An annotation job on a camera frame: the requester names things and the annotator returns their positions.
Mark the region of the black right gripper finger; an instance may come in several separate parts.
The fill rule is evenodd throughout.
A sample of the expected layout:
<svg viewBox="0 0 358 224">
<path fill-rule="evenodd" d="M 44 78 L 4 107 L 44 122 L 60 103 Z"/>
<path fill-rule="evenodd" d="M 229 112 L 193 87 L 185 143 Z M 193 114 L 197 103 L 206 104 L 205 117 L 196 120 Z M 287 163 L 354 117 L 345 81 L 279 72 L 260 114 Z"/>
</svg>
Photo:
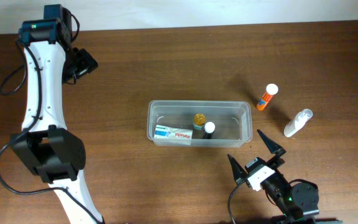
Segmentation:
<svg viewBox="0 0 358 224">
<path fill-rule="evenodd" d="M 282 156 L 286 153 L 286 150 L 281 145 L 267 137 L 260 129 L 257 132 L 271 154 Z"/>
<path fill-rule="evenodd" d="M 230 154 L 227 155 L 232 173 L 233 178 L 236 184 L 243 184 L 246 181 L 248 173 L 244 170 L 244 168 L 237 162 L 237 160 L 232 157 Z"/>
</svg>

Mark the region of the white spray bottle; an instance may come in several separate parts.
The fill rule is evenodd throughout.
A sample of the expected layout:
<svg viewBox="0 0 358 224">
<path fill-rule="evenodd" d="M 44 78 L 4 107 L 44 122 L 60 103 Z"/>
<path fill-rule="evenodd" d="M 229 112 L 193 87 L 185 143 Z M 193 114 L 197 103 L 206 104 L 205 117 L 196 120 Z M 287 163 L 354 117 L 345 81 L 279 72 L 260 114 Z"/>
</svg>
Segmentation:
<svg viewBox="0 0 358 224">
<path fill-rule="evenodd" d="M 313 112 L 310 109 L 304 109 L 299 112 L 286 126 L 284 129 L 285 137 L 291 137 L 298 132 L 308 120 L 313 117 Z"/>
</svg>

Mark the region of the dark brown syrup bottle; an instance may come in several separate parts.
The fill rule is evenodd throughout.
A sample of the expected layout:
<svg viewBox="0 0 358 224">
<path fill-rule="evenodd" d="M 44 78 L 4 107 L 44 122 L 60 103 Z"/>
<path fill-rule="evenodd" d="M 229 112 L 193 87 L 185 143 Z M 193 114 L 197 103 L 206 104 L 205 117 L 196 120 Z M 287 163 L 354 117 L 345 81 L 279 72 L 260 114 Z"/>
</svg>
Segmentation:
<svg viewBox="0 0 358 224">
<path fill-rule="evenodd" d="M 216 126 L 213 122 L 209 121 L 204 125 L 202 139 L 212 139 Z"/>
</svg>

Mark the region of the orange tube white cap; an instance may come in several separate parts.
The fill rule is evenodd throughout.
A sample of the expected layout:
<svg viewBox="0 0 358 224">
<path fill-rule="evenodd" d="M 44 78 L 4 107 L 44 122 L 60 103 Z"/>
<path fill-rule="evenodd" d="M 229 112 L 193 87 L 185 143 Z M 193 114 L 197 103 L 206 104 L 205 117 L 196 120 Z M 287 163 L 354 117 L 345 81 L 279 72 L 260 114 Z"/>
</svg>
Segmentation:
<svg viewBox="0 0 358 224">
<path fill-rule="evenodd" d="M 259 111 L 263 111 L 265 107 L 268 105 L 270 100 L 274 95 L 278 93 L 278 86 L 274 83 L 270 83 L 265 88 L 265 93 L 262 95 L 258 103 L 256 104 L 256 108 Z"/>
</svg>

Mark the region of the gold lid balm jar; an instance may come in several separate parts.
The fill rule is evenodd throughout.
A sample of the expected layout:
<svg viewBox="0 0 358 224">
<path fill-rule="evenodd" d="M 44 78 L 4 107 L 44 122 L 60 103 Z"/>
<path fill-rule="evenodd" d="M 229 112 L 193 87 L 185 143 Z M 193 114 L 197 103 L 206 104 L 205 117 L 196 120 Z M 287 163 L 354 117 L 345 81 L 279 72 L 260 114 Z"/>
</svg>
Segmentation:
<svg viewBox="0 0 358 224">
<path fill-rule="evenodd" d="M 196 130 L 202 130 L 203 126 L 206 124 L 206 116 L 204 114 L 198 113 L 193 118 L 193 127 Z"/>
</svg>

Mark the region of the white Panadol medicine box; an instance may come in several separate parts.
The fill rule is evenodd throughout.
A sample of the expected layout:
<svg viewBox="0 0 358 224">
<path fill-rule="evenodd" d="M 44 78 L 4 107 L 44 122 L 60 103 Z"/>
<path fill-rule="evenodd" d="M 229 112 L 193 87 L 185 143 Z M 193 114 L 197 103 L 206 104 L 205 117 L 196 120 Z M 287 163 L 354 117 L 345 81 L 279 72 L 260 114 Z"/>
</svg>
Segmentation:
<svg viewBox="0 0 358 224">
<path fill-rule="evenodd" d="M 164 139 L 169 143 L 190 145 L 193 131 L 190 129 L 178 129 L 168 126 L 156 125 L 154 131 L 155 139 Z"/>
</svg>

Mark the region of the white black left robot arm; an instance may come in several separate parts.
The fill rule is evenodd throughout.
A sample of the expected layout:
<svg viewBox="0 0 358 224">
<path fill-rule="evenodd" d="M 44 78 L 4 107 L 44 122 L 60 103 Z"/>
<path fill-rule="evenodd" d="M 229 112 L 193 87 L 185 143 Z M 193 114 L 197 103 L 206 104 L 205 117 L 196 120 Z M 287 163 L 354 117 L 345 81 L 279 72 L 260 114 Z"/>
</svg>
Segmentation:
<svg viewBox="0 0 358 224">
<path fill-rule="evenodd" d="M 67 8 L 52 4 L 42 19 L 22 23 L 16 45 L 24 60 L 27 104 L 21 132 L 8 145 L 56 193 L 71 223 L 104 223 L 85 182 L 85 146 L 67 130 L 63 115 L 62 86 L 98 66 L 85 49 L 72 46 L 77 22 Z"/>
</svg>

